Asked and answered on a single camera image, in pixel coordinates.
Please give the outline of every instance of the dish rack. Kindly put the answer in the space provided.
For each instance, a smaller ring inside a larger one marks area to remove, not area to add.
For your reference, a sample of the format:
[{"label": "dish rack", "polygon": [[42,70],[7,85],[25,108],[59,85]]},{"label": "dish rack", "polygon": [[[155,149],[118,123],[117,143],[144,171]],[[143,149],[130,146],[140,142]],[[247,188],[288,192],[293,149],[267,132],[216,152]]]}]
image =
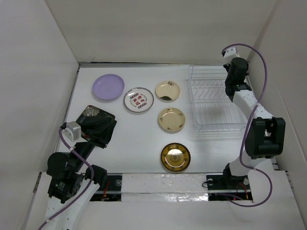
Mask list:
[{"label": "dish rack", "polygon": [[225,93],[223,66],[189,66],[195,131],[242,131],[247,123],[241,110]]}]

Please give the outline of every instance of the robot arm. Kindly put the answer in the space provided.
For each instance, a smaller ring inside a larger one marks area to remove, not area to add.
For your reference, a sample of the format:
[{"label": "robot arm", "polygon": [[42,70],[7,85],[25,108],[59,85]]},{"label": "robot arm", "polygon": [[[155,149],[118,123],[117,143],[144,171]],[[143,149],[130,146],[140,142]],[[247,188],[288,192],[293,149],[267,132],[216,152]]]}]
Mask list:
[{"label": "robot arm", "polygon": [[[89,105],[76,122],[64,123],[59,134],[61,136],[62,130],[64,130],[64,135],[72,142],[84,141],[85,139],[86,142],[76,143],[74,150],[86,160],[95,146],[101,148],[107,146],[116,123],[115,116]],[[48,189],[49,199],[46,213],[48,222],[44,229],[74,230],[94,193],[106,185],[107,171],[92,165],[93,182],[85,190],[90,182],[91,171],[87,169],[85,175],[78,174],[83,162],[72,152],[55,152],[49,157],[47,164],[47,174],[52,179]],[[81,193],[79,199],[65,208]],[[61,214],[49,220],[64,208],[65,210]]]},{"label": "robot arm", "polygon": [[[235,47],[227,49],[223,52],[223,56],[226,62],[224,67],[228,72],[225,92],[248,119],[257,104],[254,93],[245,83],[245,77],[248,75],[248,62],[236,54]],[[243,163],[254,168],[265,159],[281,154],[284,132],[284,119],[274,117],[261,104],[258,104],[245,141]],[[224,182],[236,185],[238,181],[243,181],[247,177],[249,170],[240,163],[238,157],[235,161],[227,164],[224,169]]]}]

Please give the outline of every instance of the white table surface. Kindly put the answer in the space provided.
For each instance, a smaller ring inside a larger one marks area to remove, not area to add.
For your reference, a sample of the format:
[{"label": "white table surface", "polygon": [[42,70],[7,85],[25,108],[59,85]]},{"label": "white table surface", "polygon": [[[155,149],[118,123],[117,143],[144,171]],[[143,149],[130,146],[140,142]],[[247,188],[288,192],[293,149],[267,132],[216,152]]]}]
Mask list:
[{"label": "white table surface", "polygon": [[[274,171],[270,160],[257,166],[272,179],[273,193],[267,203],[259,207],[244,208],[224,201],[207,201],[208,191],[201,187],[205,175],[178,174],[166,183],[166,171],[160,163],[162,148],[171,142],[180,142],[191,152],[191,164],[185,173],[221,172],[227,163],[238,156],[240,138],[218,136],[198,137],[193,131],[193,117],[189,104],[187,66],[152,68],[82,68],[68,111],[67,121],[74,121],[84,108],[95,105],[117,117],[118,124],[106,149],[95,148],[89,163],[108,170],[108,173],[162,173],[124,174],[121,202],[90,202],[80,219],[78,230],[89,229],[234,229],[234,230],[303,230],[295,198],[285,172]],[[172,103],[157,100],[144,114],[129,113],[123,105],[123,96],[103,103],[95,99],[91,86],[103,74],[114,73],[125,81],[125,91],[145,87],[154,92],[156,84],[170,79],[181,87],[180,98]],[[177,107],[187,118],[183,130],[168,134],[157,123],[159,112]],[[60,144],[61,151],[67,149]],[[267,196],[269,183],[257,171],[248,174],[254,203]],[[32,206],[26,230],[37,229],[44,221],[47,208],[47,190],[51,177],[43,173]],[[199,201],[161,198],[167,196],[202,196]],[[239,201],[250,205],[250,201]]]},{"label": "white table surface", "polygon": [[[92,94],[93,82],[108,73],[121,76],[125,82],[123,94],[110,102],[97,99]],[[241,135],[240,138],[229,138],[228,135],[220,133],[214,137],[200,137],[194,132],[188,77],[188,65],[81,68],[67,122],[75,121],[90,104],[114,114],[118,122],[108,147],[95,147],[88,158],[89,163],[107,169],[108,173],[165,173],[166,170],[160,163],[161,150],[169,143],[179,142],[191,153],[191,163],[185,173],[222,172],[227,163],[238,156]],[[162,102],[155,95],[156,85],[165,80],[175,81],[181,88],[180,96],[174,102]],[[130,112],[124,107],[125,93],[135,87],[147,88],[154,95],[153,106],[143,114]],[[185,126],[178,133],[166,133],[158,125],[159,113],[168,107],[176,107],[185,114]],[[59,150],[68,151],[62,143]]]}]

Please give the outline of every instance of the purple cable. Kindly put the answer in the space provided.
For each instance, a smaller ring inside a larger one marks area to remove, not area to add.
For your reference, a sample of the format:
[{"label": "purple cable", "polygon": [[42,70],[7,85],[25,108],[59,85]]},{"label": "purple cable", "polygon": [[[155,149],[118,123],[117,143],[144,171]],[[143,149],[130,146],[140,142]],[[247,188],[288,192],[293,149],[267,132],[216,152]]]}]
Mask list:
[{"label": "purple cable", "polygon": [[248,122],[246,124],[246,128],[245,128],[245,132],[244,132],[244,136],[243,136],[243,140],[242,140],[242,144],[241,144],[241,149],[240,149],[240,163],[245,167],[245,168],[248,168],[248,169],[253,169],[253,170],[256,170],[260,173],[262,173],[263,175],[265,175],[267,177],[267,179],[269,180],[269,183],[270,183],[270,191],[269,191],[269,194],[268,196],[260,203],[258,204],[254,204],[254,205],[242,205],[242,204],[237,204],[235,202],[233,202],[232,200],[229,200],[231,203],[235,204],[235,205],[238,205],[238,206],[241,206],[241,207],[256,207],[256,206],[260,206],[262,204],[264,204],[265,202],[267,202],[269,200],[269,198],[271,197],[272,195],[272,191],[273,191],[273,184],[272,184],[272,180],[270,179],[269,175],[267,173],[265,173],[264,171],[260,170],[260,169],[256,169],[256,168],[253,168],[253,167],[250,167],[250,166],[247,166],[243,163],[242,161],[242,155],[243,155],[243,149],[244,149],[244,144],[245,144],[245,140],[248,136],[248,130],[249,130],[249,127],[250,127],[250,123],[252,121],[252,118],[253,118],[253,115],[258,107],[258,103],[260,103],[260,101],[262,100],[263,98],[263,95],[264,95],[264,92],[265,92],[265,89],[267,87],[267,81],[268,81],[268,69],[267,69],[267,64],[264,60],[264,57],[263,55],[258,51],[256,50],[254,47],[252,46],[249,46],[249,45],[246,45],[246,44],[243,44],[243,43],[236,43],[236,44],[232,44],[232,45],[229,45],[227,47],[225,47],[222,51],[225,51],[226,49],[232,47],[232,46],[245,46],[245,47],[248,47],[250,49],[252,49],[253,51],[255,51],[261,58],[262,62],[263,62],[263,66],[264,66],[264,84],[263,84],[263,88],[262,88],[262,91],[261,91],[261,94],[260,94],[260,97],[259,99],[257,100],[257,104],[255,105],[254,109],[252,110],[251,114],[249,115],[249,118],[248,118]]},{"label": "purple cable", "polygon": [[[63,144],[70,150],[71,147],[69,146],[69,144],[65,141],[63,135],[62,135],[62,129],[59,129],[59,138],[61,139],[61,141],[63,142]],[[61,214],[62,212],[64,212],[66,209],[68,209],[73,203],[75,203],[84,193],[85,191],[88,189],[88,187],[91,185],[91,182],[93,181],[94,178],[94,170],[91,167],[91,165],[82,157],[80,156],[75,150],[71,150],[72,153],[79,158],[91,171],[91,178],[89,183],[86,185],[86,187],[84,188],[84,190],[76,197],[74,198],[73,201],[71,201],[68,205],[66,205],[64,208],[62,208],[60,211],[58,211],[57,213],[55,213],[54,215],[52,215],[48,220],[52,220],[53,218],[55,218],[56,216],[58,216],[59,214]],[[45,221],[39,228],[38,230],[41,230],[45,225],[47,224],[47,222]]]}]

